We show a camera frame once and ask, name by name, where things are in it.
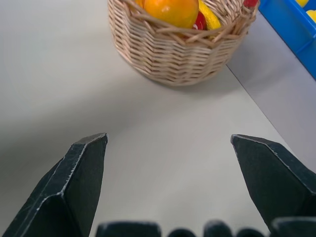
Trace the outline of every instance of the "blue crate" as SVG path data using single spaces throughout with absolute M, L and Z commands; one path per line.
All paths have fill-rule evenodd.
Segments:
M 316 79 L 316 23 L 307 10 L 316 10 L 316 0 L 304 8 L 295 0 L 261 0 L 262 15 Z

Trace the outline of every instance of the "red fruit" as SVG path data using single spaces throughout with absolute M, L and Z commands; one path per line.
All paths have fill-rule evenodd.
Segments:
M 243 5 L 245 7 L 255 7 L 257 5 L 258 0 L 245 0 Z
M 194 23 L 192 29 L 205 30 L 206 29 L 206 19 L 200 11 L 198 12 L 196 22 Z

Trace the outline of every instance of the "yellow object in bin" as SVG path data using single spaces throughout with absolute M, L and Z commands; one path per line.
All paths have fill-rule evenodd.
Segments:
M 308 10 L 306 13 L 311 17 L 313 21 L 316 22 L 316 10 Z
M 221 23 L 217 16 L 209 9 L 209 7 L 202 1 L 198 0 L 199 11 L 204 15 L 206 19 L 207 29 L 214 30 L 221 27 Z
M 304 7 L 308 3 L 309 0 L 296 0 L 296 2 L 301 6 Z

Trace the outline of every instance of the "orange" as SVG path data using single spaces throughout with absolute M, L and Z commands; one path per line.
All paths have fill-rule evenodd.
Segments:
M 198 16 L 198 0 L 144 0 L 144 9 L 159 20 L 191 29 Z

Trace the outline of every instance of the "gray table surface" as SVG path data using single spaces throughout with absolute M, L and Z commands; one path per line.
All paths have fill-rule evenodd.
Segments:
M 316 80 L 260 13 L 228 67 L 296 156 L 315 172 Z

